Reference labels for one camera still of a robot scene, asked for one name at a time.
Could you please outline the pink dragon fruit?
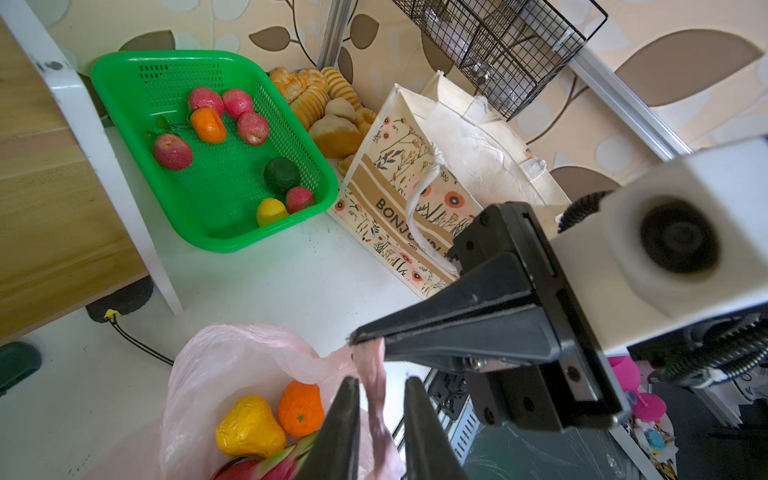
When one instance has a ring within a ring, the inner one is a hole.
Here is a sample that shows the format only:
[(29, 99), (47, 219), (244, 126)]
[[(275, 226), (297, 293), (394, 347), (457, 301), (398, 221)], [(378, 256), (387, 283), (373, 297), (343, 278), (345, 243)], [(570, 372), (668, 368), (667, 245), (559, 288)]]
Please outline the pink dragon fruit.
[(264, 460), (237, 457), (224, 464), (212, 480), (292, 480), (295, 479), (315, 444), (318, 433), (303, 437), (296, 444)]

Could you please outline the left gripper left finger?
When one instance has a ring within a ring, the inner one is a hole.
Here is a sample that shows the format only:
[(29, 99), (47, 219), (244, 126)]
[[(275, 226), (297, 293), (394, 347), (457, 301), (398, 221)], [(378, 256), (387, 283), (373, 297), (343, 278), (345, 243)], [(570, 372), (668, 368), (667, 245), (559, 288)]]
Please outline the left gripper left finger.
[(296, 480), (355, 480), (360, 444), (360, 382), (340, 384), (315, 443)]

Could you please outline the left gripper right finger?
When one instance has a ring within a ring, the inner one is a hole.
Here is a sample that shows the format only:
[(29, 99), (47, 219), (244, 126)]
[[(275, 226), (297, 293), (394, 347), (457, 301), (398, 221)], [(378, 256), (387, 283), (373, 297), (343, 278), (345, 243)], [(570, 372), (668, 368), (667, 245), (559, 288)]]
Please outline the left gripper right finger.
[(468, 479), (418, 377), (405, 383), (404, 424), (406, 479)]

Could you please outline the yellow bell pepper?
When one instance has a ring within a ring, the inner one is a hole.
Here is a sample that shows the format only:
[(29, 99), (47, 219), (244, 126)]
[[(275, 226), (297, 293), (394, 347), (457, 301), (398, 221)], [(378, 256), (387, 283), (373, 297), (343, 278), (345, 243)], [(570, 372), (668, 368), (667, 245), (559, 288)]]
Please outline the yellow bell pepper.
[(287, 437), (268, 402), (256, 395), (238, 400), (215, 431), (216, 444), (224, 454), (270, 458), (283, 451)]

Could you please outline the green fruit basket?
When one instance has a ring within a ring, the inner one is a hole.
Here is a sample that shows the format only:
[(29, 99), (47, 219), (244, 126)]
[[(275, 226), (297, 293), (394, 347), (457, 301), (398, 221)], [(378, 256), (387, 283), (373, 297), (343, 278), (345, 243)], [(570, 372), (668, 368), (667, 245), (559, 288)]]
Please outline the green fruit basket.
[[(212, 50), (120, 51), (97, 60), (91, 80), (170, 225), (195, 247), (235, 252), (326, 211), (336, 200), (338, 180), (331, 166), (268, 75), (243, 56)], [(270, 127), (265, 143), (247, 144), (231, 117), (223, 120), (223, 143), (201, 141), (188, 122), (188, 97), (196, 87), (248, 93)], [(154, 141), (167, 133), (191, 147), (188, 168), (168, 170), (154, 159)], [(301, 186), (312, 191), (316, 203), (259, 227), (259, 204), (276, 195), (264, 181), (264, 168), (276, 157), (296, 164)]]

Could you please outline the cream canvas tote bag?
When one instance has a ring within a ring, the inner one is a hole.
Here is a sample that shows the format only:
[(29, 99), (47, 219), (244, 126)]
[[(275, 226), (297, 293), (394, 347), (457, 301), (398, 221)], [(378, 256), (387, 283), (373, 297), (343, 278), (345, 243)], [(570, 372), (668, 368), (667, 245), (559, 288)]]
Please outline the cream canvas tote bag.
[(454, 239), (494, 203), (531, 205), (548, 237), (570, 200), (489, 106), (443, 73), (396, 85), (343, 176), (331, 216), (426, 299), (458, 277)]

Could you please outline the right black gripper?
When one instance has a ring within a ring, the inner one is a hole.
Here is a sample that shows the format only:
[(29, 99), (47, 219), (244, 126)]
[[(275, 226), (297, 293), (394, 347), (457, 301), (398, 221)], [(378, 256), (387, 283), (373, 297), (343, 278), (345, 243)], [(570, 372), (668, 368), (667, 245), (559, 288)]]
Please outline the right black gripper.
[(359, 327), (385, 359), (452, 372), (488, 426), (609, 430), (630, 411), (532, 208), (493, 204), (456, 239), (462, 276)]

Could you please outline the pink plastic grocery bag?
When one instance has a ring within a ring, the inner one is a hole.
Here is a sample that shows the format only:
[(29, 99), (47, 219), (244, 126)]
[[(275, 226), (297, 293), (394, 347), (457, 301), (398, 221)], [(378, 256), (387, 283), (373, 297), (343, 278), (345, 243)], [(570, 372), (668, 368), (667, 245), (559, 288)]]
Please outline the pink plastic grocery bag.
[(384, 421), (385, 346), (381, 339), (342, 347), (321, 357), (299, 335), (272, 325), (214, 325), (198, 332), (177, 355), (163, 416), (126, 437), (86, 479), (209, 479), (225, 462), (214, 431), (247, 395), (275, 407), (292, 380), (315, 384), (330, 407), (346, 377), (365, 389), (360, 422), (359, 474), (400, 479), (406, 466)]

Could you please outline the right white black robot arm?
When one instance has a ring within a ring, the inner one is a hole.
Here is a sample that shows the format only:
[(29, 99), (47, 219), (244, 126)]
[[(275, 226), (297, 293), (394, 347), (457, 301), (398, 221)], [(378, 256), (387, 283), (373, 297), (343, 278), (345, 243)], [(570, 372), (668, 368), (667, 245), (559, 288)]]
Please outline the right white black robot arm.
[[(645, 215), (640, 242), (672, 273), (714, 266), (719, 245), (703, 212), (680, 199)], [(532, 206), (486, 207), (454, 239), (459, 279), (433, 297), (359, 327), (350, 345), (383, 339), (385, 358), (463, 374), (476, 415), (488, 426), (563, 432), (610, 429), (628, 417), (594, 328)], [(656, 364), (654, 381), (728, 381), (767, 356), (767, 304), (757, 318)]]

